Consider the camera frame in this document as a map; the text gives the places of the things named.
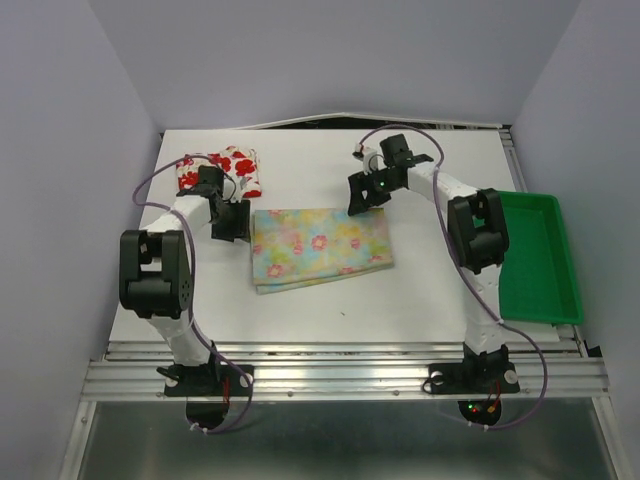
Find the red poppy print skirt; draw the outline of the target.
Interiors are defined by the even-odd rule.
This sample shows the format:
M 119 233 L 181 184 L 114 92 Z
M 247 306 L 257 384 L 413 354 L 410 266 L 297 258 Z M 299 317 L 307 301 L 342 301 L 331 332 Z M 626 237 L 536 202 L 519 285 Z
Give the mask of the red poppy print skirt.
M 223 183 L 226 199 L 251 199 L 262 195 L 259 157 L 252 148 L 228 146 L 219 152 L 186 156 L 176 165 L 179 190 L 196 185 L 201 166 L 216 166 L 226 173 Z

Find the pastel floral skirt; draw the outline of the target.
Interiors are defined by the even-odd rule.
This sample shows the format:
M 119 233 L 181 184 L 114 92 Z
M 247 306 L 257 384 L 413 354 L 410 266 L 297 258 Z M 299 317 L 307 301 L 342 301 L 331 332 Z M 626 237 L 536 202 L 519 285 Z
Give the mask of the pastel floral skirt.
M 253 284 L 272 294 L 394 266 L 384 210 L 257 210 L 251 219 Z

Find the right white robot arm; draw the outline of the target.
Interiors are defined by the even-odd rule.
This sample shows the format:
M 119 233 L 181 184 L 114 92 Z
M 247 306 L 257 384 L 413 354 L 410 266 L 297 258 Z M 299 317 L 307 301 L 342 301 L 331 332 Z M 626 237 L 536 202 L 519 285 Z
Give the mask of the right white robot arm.
M 357 143 L 352 156 L 362 170 L 348 177 L 348 214 L 381 206 L 400 189 L 434 204 L 447 251 L 466 288 L 464 346 L 476 356 L 461 364 L 460 378 L 466 387 L 482 390 L 495 380 L 496 368 L 480 355 L 498 352 L 504 344 L 499 279 L 510 239 L 500 194 L 443 173 L 444 150 L 436 149 L 437 159 L 415 154 L 402 134 L 382 140 L 378 150 Z

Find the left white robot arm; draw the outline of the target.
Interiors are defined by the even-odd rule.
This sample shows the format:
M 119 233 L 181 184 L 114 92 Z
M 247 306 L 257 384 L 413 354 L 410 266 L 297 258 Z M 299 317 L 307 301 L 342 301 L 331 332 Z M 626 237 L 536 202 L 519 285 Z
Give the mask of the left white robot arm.
M 119 301 L 146 320 L 163 338 L 173 365 L 162 374 L 188 382 L 199 393 L 215 392 L 222 382 L 222 361 L 194 315 L 196 253 L 194 234 L 205 227 L 214 240 L 250 240 L 251 203 L 238 182 L 219 166 L 198 168 L 193 186 L 180 190 L 172 204 L 132 194 L 135 205 L 160 216 L 141 229 L 126 230 L 119 244 Z

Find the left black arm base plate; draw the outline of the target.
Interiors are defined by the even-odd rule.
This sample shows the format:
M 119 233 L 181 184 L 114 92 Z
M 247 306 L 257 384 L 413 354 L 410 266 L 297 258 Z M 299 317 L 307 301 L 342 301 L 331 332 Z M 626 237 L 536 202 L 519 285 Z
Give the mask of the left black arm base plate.
M 245 378 L 229 365 L 157 367 L 166 397 L 244 397 L 251 392 Z

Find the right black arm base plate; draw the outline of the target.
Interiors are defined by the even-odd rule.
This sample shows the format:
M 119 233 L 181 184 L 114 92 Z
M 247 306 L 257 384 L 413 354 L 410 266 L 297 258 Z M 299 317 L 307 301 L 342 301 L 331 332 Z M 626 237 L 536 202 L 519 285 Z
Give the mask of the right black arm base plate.
M 422 390 L 433 395 L 482 395 L 519 393 L 521 388 L 515 365 L 477 366 L 468 362 L 433 363 Z

